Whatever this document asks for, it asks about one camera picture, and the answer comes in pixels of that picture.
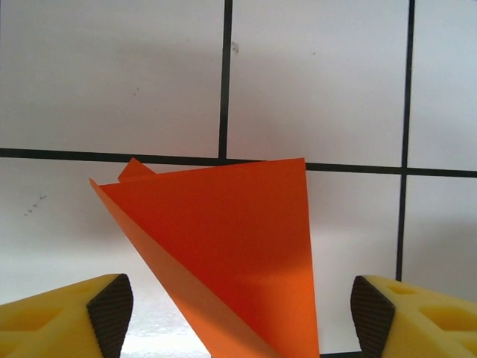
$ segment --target folded orange paper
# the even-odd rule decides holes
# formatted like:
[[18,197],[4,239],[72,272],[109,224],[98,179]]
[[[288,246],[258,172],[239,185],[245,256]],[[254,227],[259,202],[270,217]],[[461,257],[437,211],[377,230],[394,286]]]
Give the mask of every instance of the folded orange paper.
[[214,358],[319,357],[303,159],[91,184]]

